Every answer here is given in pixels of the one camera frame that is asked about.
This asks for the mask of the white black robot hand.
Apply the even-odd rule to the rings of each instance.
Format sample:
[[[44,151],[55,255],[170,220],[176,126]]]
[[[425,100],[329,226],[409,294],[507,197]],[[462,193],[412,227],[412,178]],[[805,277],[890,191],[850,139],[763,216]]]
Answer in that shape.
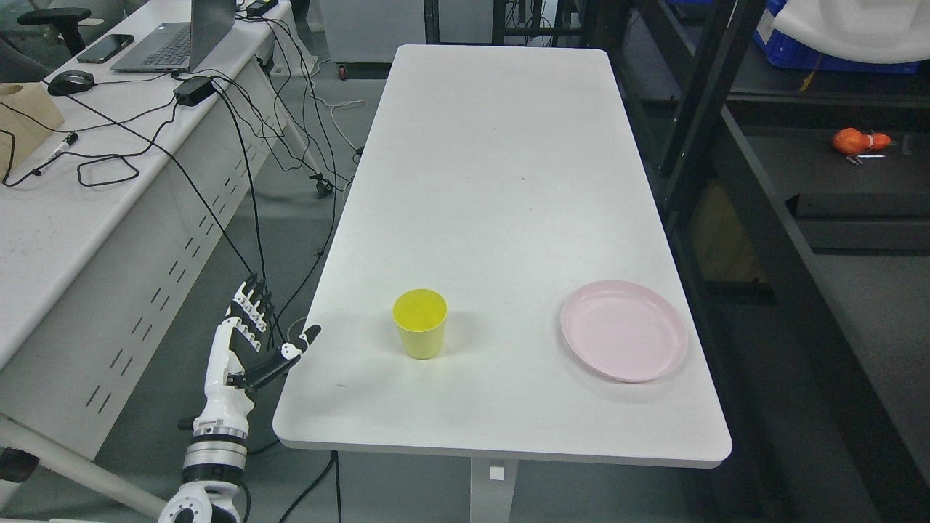
[[[260,338],[269,330],[272,312],[265,281],[253,272],[236,288],[214,331],[203,385],[206,403],[193,421],[194,437],[246,439],[247,416],[254,407],[249,393],[290,371],[322,331],[321,325],[310,325],[299,335],[302,346],[283,342],[270,351],[268,360],[249,370],[236,354],[235,345],[243,344],[259,353],[263,347]]]

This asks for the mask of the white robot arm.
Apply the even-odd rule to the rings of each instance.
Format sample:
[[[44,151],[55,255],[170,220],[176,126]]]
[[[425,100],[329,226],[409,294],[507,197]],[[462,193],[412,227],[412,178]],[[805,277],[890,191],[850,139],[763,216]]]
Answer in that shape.
[[[241,522],[235,497],[242,491],[247,457],[242,429],[193,431],[182,467],[182,483],[158,522]]]

